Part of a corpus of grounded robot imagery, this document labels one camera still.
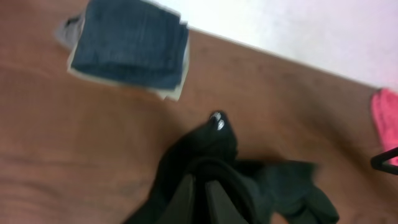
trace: brown wooden surface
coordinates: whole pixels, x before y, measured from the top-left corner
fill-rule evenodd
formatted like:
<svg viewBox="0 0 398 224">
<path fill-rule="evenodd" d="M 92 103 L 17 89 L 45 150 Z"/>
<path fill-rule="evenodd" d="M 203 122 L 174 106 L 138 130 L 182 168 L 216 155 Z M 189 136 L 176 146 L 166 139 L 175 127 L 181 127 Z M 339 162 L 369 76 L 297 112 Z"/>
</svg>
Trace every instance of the brown wooden surface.
<svg viewBox="0 0 398 224">
<path fill-rule="evenodd" d="M 398 177 L 369 167 L 375 89 L 198 32 L 178 103 L 79 80 L 52 32 L 85 4 L 1 2 L 0 223 L 120 223 L 166 148 L 215 109 L 240 157 L 318 163 L 340 223 L 398 223 Z"/>
</svg>

